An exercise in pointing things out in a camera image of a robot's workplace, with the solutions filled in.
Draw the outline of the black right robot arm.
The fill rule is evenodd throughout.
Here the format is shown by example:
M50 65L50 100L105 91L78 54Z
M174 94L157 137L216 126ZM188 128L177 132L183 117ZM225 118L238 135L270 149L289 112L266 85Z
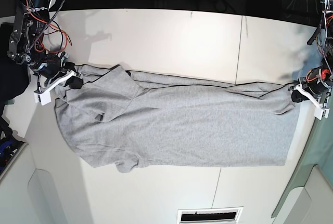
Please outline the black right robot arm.
M75 65L67 62L66 46L71 43L69 35L55 21L66 0L18 0L13 31L9 39L7 55L16 64L25 64L38 77L45 77L47 83L55 82L72 72L65 79L65 86L80 89L83 80ZM47 30L61 35L60 46L54 51L43 44Z

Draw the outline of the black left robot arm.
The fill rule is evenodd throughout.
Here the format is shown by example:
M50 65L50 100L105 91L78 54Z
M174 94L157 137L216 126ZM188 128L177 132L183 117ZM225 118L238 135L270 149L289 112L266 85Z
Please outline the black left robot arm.
M294 103L309 100L309 97L301 94L296 87L309 93L316 101L327 106L332 96L332 0L320 0L322 16L315 32L307 44L316 43L319 53L322 55L321 65L310 69L304 77L300 77L294 86L289 88L292 91L291 99Z

